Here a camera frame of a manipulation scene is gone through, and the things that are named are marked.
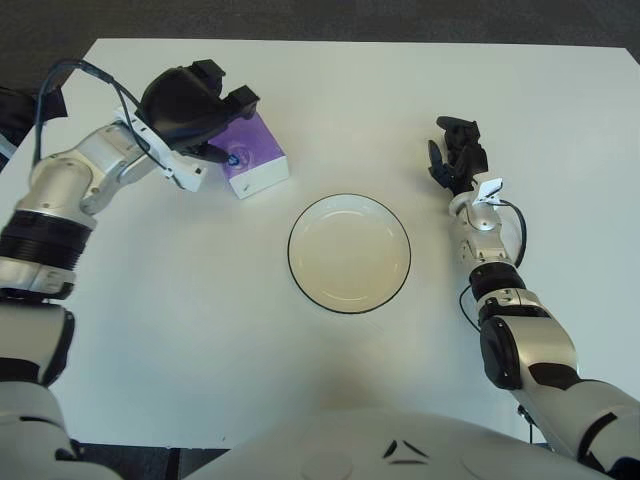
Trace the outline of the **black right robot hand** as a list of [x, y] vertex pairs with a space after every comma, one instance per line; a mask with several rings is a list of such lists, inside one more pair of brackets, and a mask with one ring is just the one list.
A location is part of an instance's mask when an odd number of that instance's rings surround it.
[[435, 141], [427, 143], [429, 173], [453, 196], [472, 191], [474, 177], [488, 171], [487, 155], [479, 142], [480, 131], [475, 121], [439, 116], [436, 124], [444, 131], [446, 159]]

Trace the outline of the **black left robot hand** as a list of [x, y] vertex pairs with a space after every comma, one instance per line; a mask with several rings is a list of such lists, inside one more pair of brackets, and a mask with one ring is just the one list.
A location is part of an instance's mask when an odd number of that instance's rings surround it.
[[171, 150], [225, 163], [229, 154], [210, 140], [233, 121], [252, 118], [259, 97], [246, 85], [222, 97], [224, 76], [211, 59], [168, 69], [146, 88], [137, 113]]

